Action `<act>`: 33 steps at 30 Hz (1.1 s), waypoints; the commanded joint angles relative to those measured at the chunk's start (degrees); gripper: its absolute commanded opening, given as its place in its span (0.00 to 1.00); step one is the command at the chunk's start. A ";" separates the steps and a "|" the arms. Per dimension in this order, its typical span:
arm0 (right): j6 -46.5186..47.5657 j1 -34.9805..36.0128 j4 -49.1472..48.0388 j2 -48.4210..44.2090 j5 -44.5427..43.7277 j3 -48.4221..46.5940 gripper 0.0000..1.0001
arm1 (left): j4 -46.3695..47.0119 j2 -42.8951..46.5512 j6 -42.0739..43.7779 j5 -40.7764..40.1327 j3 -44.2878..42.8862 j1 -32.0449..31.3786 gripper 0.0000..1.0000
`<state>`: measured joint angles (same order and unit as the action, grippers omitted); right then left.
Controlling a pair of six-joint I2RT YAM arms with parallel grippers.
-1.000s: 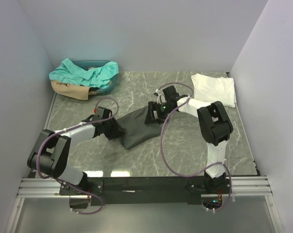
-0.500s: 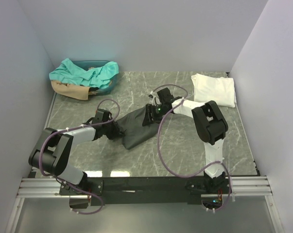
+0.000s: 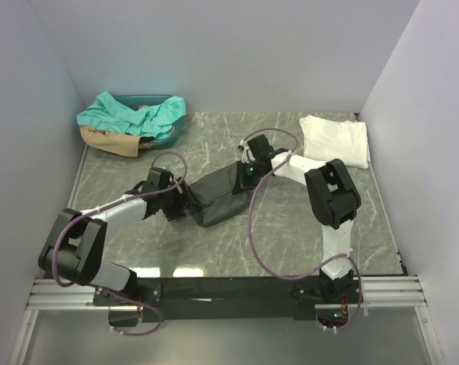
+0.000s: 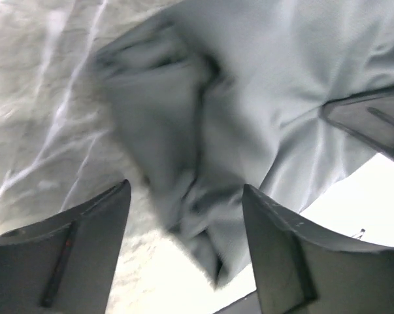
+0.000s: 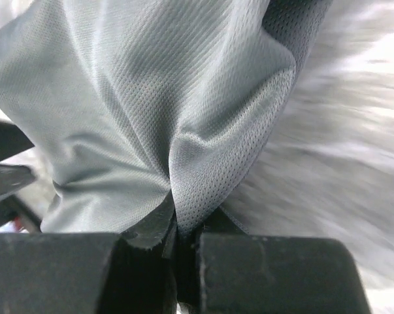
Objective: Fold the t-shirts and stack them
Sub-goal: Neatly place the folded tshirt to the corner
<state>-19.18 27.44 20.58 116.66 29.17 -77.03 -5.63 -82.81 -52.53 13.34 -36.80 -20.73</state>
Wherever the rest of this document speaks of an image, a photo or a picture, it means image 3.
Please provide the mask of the dark grey t shirt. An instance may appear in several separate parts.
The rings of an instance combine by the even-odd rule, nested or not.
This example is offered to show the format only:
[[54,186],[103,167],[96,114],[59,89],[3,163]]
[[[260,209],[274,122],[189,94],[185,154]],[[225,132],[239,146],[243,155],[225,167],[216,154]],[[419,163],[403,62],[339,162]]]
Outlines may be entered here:
[[199,226],[214,226],[249,207],[253,190],[241,185],[242,166],[234,162],[189,185],[196,201],[193,217]]

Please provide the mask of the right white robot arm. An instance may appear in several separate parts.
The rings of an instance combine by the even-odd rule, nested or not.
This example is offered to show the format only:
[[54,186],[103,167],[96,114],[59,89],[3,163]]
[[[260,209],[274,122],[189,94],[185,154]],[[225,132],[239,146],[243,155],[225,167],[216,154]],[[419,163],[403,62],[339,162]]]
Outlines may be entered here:
[[[274,272],[255,247],[253,206],[259,189],[271,176],[306,186],[312,213],[321,224],[323,260],[306,274],[280,275]],[[357,294],[357,301],[362,301],[361,275],[351,257],[351,231],[362,200],[341,160],[317,162],[290,151],[253,154],[252,159],[244,158],[237,163],[237,177],[238,189],[253,190],[247,217],[247,238],[264,271],[280,281],[296,284],[292,295],[303,303],[341,303],[352,294]]]

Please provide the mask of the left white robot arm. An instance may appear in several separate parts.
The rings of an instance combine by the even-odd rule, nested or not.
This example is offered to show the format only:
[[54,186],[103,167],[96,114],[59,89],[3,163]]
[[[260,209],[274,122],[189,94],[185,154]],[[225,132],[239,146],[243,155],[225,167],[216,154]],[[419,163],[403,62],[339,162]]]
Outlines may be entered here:
[[40,252],[38,265],[52,273],[53,251],[57,252],[57,275],[73,284],[94,285],[110,290],[122,306],[142,299],[137,274],[121,265],[103,260],[106,238],[137,221],[162,211],[167,220],[197,212],[201,204],[182,182],[141,181],[121,198],[91,211],[66,208],[57,216]]

